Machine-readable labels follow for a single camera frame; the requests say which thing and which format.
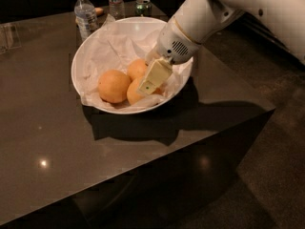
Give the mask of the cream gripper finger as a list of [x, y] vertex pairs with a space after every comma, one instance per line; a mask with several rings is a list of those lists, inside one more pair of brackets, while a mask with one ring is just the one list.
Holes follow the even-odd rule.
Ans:
[[160, 54], [157, 50], [157, 47], [154, 46], [145, 56], [145, 62], [147, 65], [149, 65], [152, 61], [155, 59], [158, 59], [160, 57]]
[[164, 57], [154, 59], [148, 67], [137, 90], [143, 95], [152, 94], [159, 88], [173, 73], [173, 65]]

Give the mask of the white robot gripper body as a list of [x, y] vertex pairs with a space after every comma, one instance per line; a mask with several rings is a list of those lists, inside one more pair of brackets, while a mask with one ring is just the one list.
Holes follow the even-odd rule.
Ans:
[[195, 23], [173, 16], [158, 36], [156, 51], [172, 64], [183, 64], [198, 51], [201, 39], [202, 31]]

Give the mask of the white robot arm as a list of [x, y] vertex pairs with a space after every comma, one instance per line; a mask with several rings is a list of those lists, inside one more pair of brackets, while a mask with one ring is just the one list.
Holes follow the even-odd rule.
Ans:
[[189, 61], [215, 32], [249, 13], [299, 61], [305, 59], [305, 0], [185, 0], [147, 54], [148, 71], [138, 86], [152, 94]]

